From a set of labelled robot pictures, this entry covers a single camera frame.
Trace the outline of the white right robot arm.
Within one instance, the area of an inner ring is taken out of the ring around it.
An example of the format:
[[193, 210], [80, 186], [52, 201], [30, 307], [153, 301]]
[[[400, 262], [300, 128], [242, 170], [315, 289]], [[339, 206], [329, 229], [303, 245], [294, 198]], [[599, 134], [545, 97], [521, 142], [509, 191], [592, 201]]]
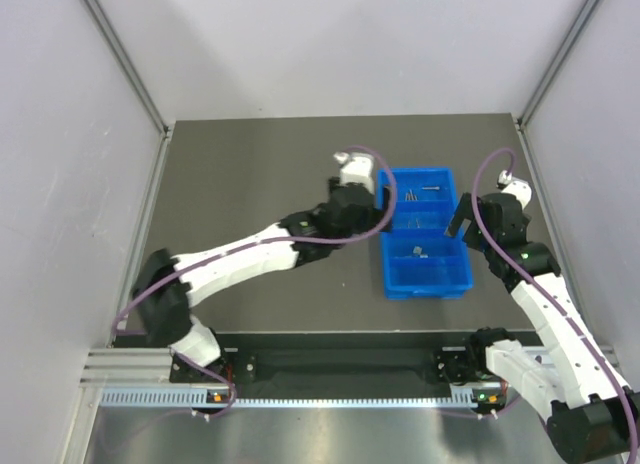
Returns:
[[588, 463], [639, 450], [639, 394], [598, 348], [569, 296], [550, 249], [526, 236], [525, 194], [508, 189], [462, 195], [446, 229], [466, 230], [491, 273], [524, 311], [553, 366], [530, 355], [504, 328], [482, 328], [466, 342], [472, 374], [505, 381], [536, 411], [561, 459]]

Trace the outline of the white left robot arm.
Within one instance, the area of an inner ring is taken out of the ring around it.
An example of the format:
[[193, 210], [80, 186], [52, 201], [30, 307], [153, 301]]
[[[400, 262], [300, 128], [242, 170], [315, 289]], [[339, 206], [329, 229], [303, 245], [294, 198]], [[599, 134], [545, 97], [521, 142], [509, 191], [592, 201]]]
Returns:
[[376, 199], [363, 184], [329, 181], [326, 202], [292, 213], [245, 239], [201, 251], [150, 254], [131, 289], [151, 348], [170, 348], [202, 367], [219, 365], [224, 351], [215, 332], [192, 313], [214, 294], [247, 280], [325, 259], [335, 250], [391, 229], [397, 186]]

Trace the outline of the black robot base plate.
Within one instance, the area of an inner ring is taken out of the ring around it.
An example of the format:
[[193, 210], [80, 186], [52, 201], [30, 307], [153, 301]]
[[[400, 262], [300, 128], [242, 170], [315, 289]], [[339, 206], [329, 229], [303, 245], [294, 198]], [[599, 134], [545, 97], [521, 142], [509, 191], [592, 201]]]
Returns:
[[422, 383], [463, 385], [493, 381], [469, 348], [367, 347], [367, 348], [249, 348], [225, 350], [207, 366], [241, 385], [273, 382], [278, 378], [298, 383], [316, 376], [356, 380], [399, 377]]

